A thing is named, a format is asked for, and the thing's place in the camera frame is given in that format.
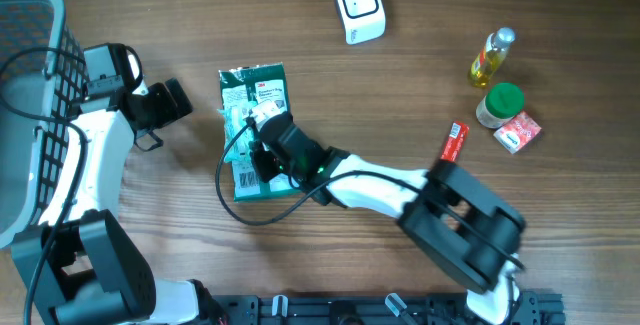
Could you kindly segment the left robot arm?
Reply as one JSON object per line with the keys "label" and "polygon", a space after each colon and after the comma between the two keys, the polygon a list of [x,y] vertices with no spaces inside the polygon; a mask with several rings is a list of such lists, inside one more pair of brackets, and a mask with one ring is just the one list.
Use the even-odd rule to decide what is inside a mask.
{"label": "left robot arm", "polygon": [[62,119],[69,148],[54,196],[11,255],[26,287],[24,321],[46,324],[225,324],[197,280],[154,277],[117,220],[125,160],[138,136],[190,114],[176,79],[145,87],[112,76],[89,82]]}

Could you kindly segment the red stick sachet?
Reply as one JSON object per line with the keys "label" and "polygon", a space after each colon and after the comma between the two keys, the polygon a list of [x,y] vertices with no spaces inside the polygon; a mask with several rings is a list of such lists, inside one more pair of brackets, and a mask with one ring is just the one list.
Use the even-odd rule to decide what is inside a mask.
{"label": "red stick sachet", "polygon": [[468,137],[469,126],[454,121],[440,155],[441,160],[455,162],[461,154],[462,147]]}

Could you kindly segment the clear yellow liquid bottle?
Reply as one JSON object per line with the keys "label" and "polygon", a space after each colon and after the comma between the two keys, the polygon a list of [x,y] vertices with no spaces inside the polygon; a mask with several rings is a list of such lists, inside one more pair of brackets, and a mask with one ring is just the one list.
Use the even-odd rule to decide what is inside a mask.
{"label": "clear yellow liquid bottle", "polygon": [[506,59],[516,34],[509,27],[502,27],[491,33],[472,62],[468,72],[468,80],[474,87],[485,88],[494,73]]}

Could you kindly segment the red white small carton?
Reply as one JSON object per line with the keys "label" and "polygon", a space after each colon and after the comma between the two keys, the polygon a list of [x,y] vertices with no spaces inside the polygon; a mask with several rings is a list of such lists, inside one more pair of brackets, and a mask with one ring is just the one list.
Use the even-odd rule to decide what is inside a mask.
{"label": "red white small carton", "polygon": [[534,119],[521,111],[500,127],[494,138],[511,154],[515,154],[531,142],[542,130]]}

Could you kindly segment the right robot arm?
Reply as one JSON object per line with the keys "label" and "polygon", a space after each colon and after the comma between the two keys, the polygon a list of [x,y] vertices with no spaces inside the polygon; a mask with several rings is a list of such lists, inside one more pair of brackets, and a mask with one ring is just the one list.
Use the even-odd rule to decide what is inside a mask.
{"label": "right robot arm", "polygon": [[363,208],[397,226],[443,272],[467,290],[466,307],[489,324],[514,315],[513,280],[524,217],[464,168],[438,160],[430,169],[376,165],[309,138],[290,113],[252,109],[251,160],[258,176],[284,175],[306,199]]}

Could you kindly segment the teal snack wrapper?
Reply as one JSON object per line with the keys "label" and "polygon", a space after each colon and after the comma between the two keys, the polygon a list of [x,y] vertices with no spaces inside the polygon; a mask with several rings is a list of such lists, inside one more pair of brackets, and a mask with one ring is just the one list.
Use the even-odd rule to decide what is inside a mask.
{"label": "teal snack wrapper", "polygon": [[[233,105],[228,109],[219,109],[218,113],[224,118],[225,146],[228,147],[231,140],[238,135],[246,125],[246,118],[250,110],[257,105],[254,101],[244,101]],[[251,130],[244,131],[234,142],[224,157],[225,163],[234,161],[250,161],[250,143],[254,140]]]}

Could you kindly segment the green gloves package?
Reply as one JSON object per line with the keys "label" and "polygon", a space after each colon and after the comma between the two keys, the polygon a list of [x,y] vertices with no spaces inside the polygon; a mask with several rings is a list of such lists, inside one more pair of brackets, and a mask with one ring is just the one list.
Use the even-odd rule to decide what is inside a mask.
{"label": "green gloves package", "polygon": [[[222,109],[244,101],[257,104],[274,100],[281,111],[290,111],[289,92],[282,63],[239,67],[219,72]],[[262,182],[249,162],[230,162],[236,202],[265,200],[291,195],[295,190],[286,175],[278,175],[268,183]]]}

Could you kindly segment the green lid jar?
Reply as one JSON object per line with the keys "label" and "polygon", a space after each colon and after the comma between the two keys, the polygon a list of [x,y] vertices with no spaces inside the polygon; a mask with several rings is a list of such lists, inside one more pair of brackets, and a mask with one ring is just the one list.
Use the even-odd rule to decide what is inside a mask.
{"label": "green lid jar", "polygon": [[478,122],[486,128],[498,129],[524,107],[523,91],[512,83],[496,84],[476,108]]}

